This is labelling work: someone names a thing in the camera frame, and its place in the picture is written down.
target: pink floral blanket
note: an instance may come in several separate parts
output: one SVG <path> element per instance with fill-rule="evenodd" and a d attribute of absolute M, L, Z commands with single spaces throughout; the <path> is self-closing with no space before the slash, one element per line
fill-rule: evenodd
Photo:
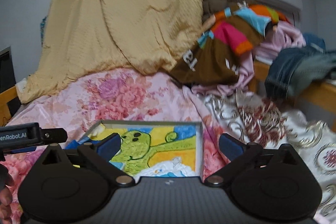
<path fill-rule="evenodd" d="M 130 69 L 115 69 L 87 75 L 56 96 L 34 100 L 9 125 L 38 122 L 42 128 L 64 128 L 68 132 L 68 143 L 79 140 L 100 119 L 202 121 L 203 179 L 229 162 L 217 150 L 223 128 L 190 89 L 179 89 L 164 73 L 142 76 Z M 15 181 L 11 187 L 13 223 L 20 223 L 22 214 L 17 200 L 18 187 L 42 151 L 40 147 L 35 152 L 9 155 L 3 163 Z"/>

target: orange painted area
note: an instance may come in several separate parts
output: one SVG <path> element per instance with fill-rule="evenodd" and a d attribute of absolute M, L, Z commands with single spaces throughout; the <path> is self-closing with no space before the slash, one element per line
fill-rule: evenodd
<path fill-rule="evenodd" d="M 193 171 L 195 171 L 196 166 L 196 149 L 182 150 L 182 151 L 166 151 L 157 152 L 148 161 L 149 167 L 158 164 L 159 162 L 172 160 L 175 157 L 182 158 L 182 164 L 190 166 Z"/>

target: blue denim clothing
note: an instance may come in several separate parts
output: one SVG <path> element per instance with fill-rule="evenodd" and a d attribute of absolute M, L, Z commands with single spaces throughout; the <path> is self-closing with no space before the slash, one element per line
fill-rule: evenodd
<path fill-rule="evenodd" d="M 314 45 L 320 47 L 324 51 L 326 50 L 326 44 L 322 38 L 319 38 L 317 35 L 314 35 L 313 33 L 304 33 L 303 34 L 304 39 L 306 40 L 306 45 L 307 46 L 312 46 Z"/>
<path fill-rule="evenodd" d="M 274 99 L 297 96 L 313 80 L 336 70 L 336 51 L 322 53 L 314 47 L 286 48 L 273 61 L 265 80 L 266 93 Z"/>

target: wooden bed frame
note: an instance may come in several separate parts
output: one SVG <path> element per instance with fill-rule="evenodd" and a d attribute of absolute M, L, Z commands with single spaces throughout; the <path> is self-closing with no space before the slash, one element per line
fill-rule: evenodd
<path fill-rule="evenodd" d="M 258 92 L 259 82 L 265 81 L 269 66 L 259 61 L 254 62 L 254 78 L 249 83 L 249 90 Z M 0 126 L 5 126 L 11 119 L 7 103 L 17 97 L 16 88 L 12 87 L 0 93 Z M 300 95 L 301 98 L 336 114 L 336 86 L 326 82 L 314 82 Z M 332 125 L 336 132 L 336 120 Z"/>

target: beige cloth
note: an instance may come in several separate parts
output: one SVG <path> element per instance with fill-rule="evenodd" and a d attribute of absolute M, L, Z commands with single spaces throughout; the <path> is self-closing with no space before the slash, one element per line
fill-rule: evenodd
<path fill-rule="evenodd" d="M 89 73 L 134 67 L 170 71 L 201 28 L 202 0 L 52 0 L 38 70 L 22 103 Z"/>

